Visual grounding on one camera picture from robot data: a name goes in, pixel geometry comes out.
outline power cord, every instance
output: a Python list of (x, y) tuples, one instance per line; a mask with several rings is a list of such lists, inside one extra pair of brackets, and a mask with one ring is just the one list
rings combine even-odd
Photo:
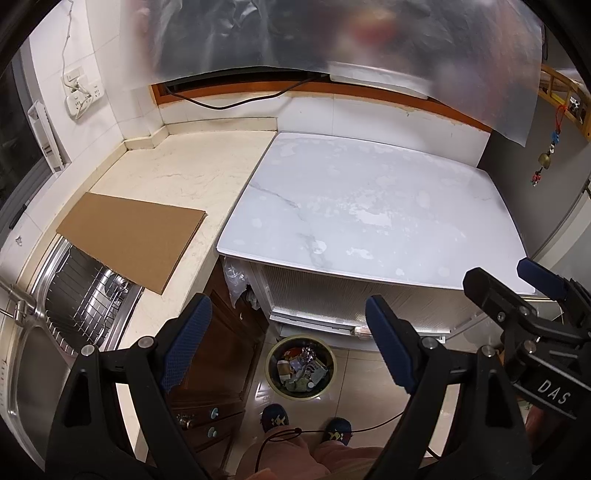
[(66, 42), (64, 43), (64, 48), (61, 49), (61, 82), (62, 84), (64, 84), (64, 86), (68, 89), (71, 90), (71, 92), (80, 92), (82, 94), (84, 94), (85, 98), (84, 100), (82, 100), (80, 106), (78, 107), (78, 111), (76, 112), (76, 116), (74, 117), (75, 120), (78, 120), (82, 114), (84, 112), (86, 112), (88, 110), (88, 107), (90, 106), (90, 104), (92, 103), (92, 94), (90, 92), (88, 92), (84, 87), (82, 87), (82, 85), (80, 85), (78, 82), (76, 82), (75, 85), (68, 85), (65, 80), (64, 80), (64, 76), (66, 75), (66, 47), (68, 46), (68, 40), (70, 40), (70, 30), (72, 28), (72, 9), (74, 8), (74, 0), (68, 0), (70, 2), (70, 9), (68, 10), (68, 30), (66, 33)]
[(300, 82), (297, 82), (297, 83), (295, 83), (295, 84), (293, 84), (293, 85), (291, 85), (291, 86), (283, 89), (280, 92), (273, 93), (271, 95), (261, 96), (261, 97), (249, 98), (247, 100), (243, 100), (242, 102), (232, 103), (230, 105), (224, 105), (224, 106), (214, 106), (214, 105), (208, 105), (206, 103), (201, 103), (201, 102), (198, 102), (197, 100), (193, 100), (192, 98), (189, 98), (187, 96), (181, 95), (179, 93), (171, 92), (167, 85), (164, 85), (164, 88), (166, 89), (166, 93), (168, 95), (175, 96), (175, 97), (180, 98), (182, 100), (187, 100), (188, 102), (194, 103), (195, 105), (199, 105), (199, 106), (202, 106), (202, 107), (205, 107), (205, 108), (209, 108), (211, 110), (227, 110), (229, 108), (234, 108), (235, 106), (244, 105), (245, 103), (256, 102), (257, 100), (267, 100), (267, 99), (271, 99), (271, 98), (277, 98), (277, 97), (283, 95), (284, 93), (287, 93), (290, 90), (293, 90), (294, 88), (298, 88), (300, 85), (303, 85), (303, 84), (308, 83), (308, 82), (313, 82), (314, 80), (319, 80), (319, 79), (324, 78), (324, 77), (327, 77), (327, 76), (328, 76), (327, 73), (319, 73), (317, 76), (310, 77), (310, 78), (307, 78), (305, 80), (301, 80)]
[[(370, 427), (368, 429), (363, 429), (363, 430), (353, 430), (351, 433), (362, 433), (362, 432), (368, 432), (370, 430), (378, 429), (380, 427), (383, 427), (387, 423), (390, 423), (391, 421), (396, 420), (403, 413), (404, 412), (402, 411), (398, 415), (392, 417), (389, 420), (386, 420), (383, 423), (380, 423), (379, 425), (376, 425), (375, 427)], [(267, 442), (287, 442), (288, 440), (293, 440), (295, 438), (298, 438), (302, 433), (324, 433), (326, 431), (327, 430), (302, 430), (302, 429), (296, 428), (296, 429), (283, 430), (281, 432), (274, 433), (273, 435), (267, 437), (263, 441), (261, 448), (259, 449), (259, 453), (256, 456), (255, 473), (257, 473), (259, 470), (259, 464), (261, 463), (262, 451), (263, 451), (263, 448), (265, 448), (265, 445), (267, 444)], [(431, 455), (433, 455), (433, 457), (436, 458), (437, 460), (441, 459), (441, 456), (437, 455), (429, 447), (427, 447), (427, 451)]]

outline white cable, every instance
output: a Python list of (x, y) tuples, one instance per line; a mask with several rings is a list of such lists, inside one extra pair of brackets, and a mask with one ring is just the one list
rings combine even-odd
[(74, 117), (75, 120), (78, 120), (82, 114), (84, 112), (86, 112), (88, 110), (88, 107), (90, 106), (90, 104), (92, 103), (92, 94), (90, 92), (88, 92), (85, 88), (83, 88), (80, 83), (76, 82), (75, 85), (68, 85), (66, 83), (66, 81), (64, 80), (64, 77), (66, 75), (66, 47), (68, 46), (68, 40), (70, 40), (70, 30), (72, 28), (72, 9), (74, 8), (74, 0), (67, 0), (70, 2), (70, 9), (68, 10), (68, 30), (66, 33), (66, 41), (64, 43), (64, 48), (61, 49), (61, 82), (63, 84), (64, 87), (64, 91), (66, 93), (66, 96), (68, 96), (70, 93), (72, 92), (80, 92), (83, 93), (85, 95), (84, 100), (82, 100), (80, 106), (78, 107), (78, 111), (76, 112), (76, 116)]

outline wooden rack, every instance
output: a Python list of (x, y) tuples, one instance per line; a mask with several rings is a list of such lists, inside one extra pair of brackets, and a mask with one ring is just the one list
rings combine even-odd
[[(538, 96), (555, 108), (564, 105), (565, 118), (574, 123), (587, 141), (591, 142), (591, 97), (578, 83), (553, 68), (542, 65)], [(571, 99), (579, 103), (578, 108), (573, 107)]]

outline wooden cabinet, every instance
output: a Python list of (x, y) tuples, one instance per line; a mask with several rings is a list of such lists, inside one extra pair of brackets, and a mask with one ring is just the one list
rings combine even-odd
[(232, 307), (220, 261), (204, 294), (212, 300), (212, 320), (167, 402), (202, 467), (216, 478), (240, 429), (268, 323), (243, 298)]

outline red string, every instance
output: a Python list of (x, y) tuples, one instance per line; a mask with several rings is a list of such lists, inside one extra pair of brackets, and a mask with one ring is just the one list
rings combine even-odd
[[(562, 111), (562, 116), (560, 117), (560, 120), (558, 120), (558, 112)], [(566, 106), (565, 105), (560, 105), (557, 109), (556, 109), (556, 133), (558, 133), (560, 135), (560, 127), (562, 126), (562, 120), (564, 119), (564, 114), (566, 113)]]

